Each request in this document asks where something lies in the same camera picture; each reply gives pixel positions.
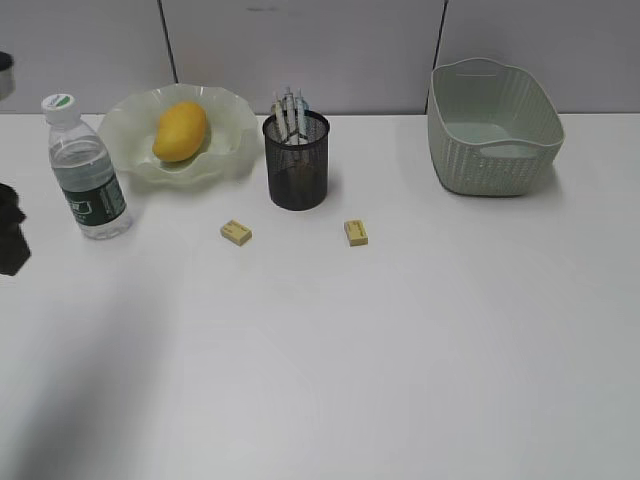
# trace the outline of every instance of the pen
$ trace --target pen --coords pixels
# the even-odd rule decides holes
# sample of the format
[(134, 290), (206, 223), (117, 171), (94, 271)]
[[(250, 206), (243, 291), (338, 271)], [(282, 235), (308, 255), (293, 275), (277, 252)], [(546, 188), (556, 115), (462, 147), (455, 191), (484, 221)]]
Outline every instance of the pen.
[(278, 98), (278, 94), (273, 92), (274, 99), (274, 109), (276, 112), (276, 123), (278, 125), (278, 130), (280, 131), (280, 139), (282, 143), (286, 143), (287, 141), (287, 124), (284, 122), (284, 114), (282, 113), (282, 103), (280, 103), (280, 99)]
[(300, 145), (308, 143), (307, 140), (307, 117), (305, 117), (306, 102), (302, 98), (302, 90), (298, 89), (296, 94), (296, 108), (298, 110), (298, 138)]
[(296, 132), (296, 110), (293, 105), (293, 93), (287, 87), (284, 92), (284, 102), (287, 108), (287, 124), (289, 126), (289, 134), (291, 135), (291, 145), (298, 145), (298, 134)]

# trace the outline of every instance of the glass bowl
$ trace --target glass bowl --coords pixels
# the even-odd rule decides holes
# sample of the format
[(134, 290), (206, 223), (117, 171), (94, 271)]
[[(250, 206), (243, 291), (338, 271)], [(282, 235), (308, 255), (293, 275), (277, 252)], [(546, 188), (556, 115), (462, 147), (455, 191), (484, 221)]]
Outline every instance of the glass bowl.
[[(179, 102), (198, 103), (208, 130), (189, 159), (165, 163), (151, 149), (160, 116)], [(258, 148), (258, 120), (246, 100), (221, 87), (175, 84), (118, 103), (102, 120), (98, 134), (116, 169), (151, 183), (189, 185), (205, 178), (236, 178), (250, 172)]]

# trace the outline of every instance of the black object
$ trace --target black object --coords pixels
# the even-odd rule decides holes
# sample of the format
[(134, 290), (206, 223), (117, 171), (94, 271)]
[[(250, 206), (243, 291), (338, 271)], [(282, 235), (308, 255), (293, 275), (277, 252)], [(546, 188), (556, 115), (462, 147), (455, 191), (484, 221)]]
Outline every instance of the black object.
[(0, 52), (0, 72), (13, 67), (13, 57), (5, 52)]
[(305, 117), (305, 145), (281, 143), (275, 115), (262, 125), (269, 194), (276, 205), (287, 210), (308, 210), (327, 196), (329, 121), (316, 112), (307, 111)]
[(20, 224), (26, 217), (18, 208), (18, 194), (0, 183), (0, 274), (15, 275), (31, 256)]

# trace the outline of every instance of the basket handle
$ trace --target basket handle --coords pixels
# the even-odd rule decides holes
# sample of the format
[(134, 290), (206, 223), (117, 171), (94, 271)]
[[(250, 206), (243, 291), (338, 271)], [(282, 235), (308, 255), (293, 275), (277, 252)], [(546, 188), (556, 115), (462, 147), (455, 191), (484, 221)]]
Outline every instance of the basket handle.
[(497, 77), (507, 67), (490, 58), (470, 58), (449, 66), (457, 77)]
[(489, 145), (475, 147), (476, 153), (480, 157), (519, 158), (523, 160), (533, 160), (539, 156), (540, 151), (544, 149), (545, 147), (541, 145), (524, 142), (522, 140), (499, 140)]

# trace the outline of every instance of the gray wall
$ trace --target gray wall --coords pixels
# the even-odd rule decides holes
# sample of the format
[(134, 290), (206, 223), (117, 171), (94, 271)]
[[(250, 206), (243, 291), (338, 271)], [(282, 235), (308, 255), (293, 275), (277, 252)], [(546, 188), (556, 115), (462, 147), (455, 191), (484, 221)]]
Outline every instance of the gray wall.
[(173, 78), (156, 0), (0, 0), (0, 50), (16, 61), (5, 113), (40, 112), (59, 91), (105, 112)]
[(163, 4), (181, 82), (226, 87), (260, 113), (288, 84), (327, 113), (424, 111), (442, 0)]
[(640, 112), (638, 0), (451, 0), (439, 64), (532, 73), (561, 112)]
[[(257, 112), (286, 84), (324, 113), (418, 113), (444, 0), (163, 0), (180, 81), (219, 85)], [(2, 0), (0, 50), (38, 112), (55, 91), (85, 112), (173, 81), (156, 0)], [(640, 112), (635, 0), (451, 0), (439, 63), (522, 66), (560, 111)]]

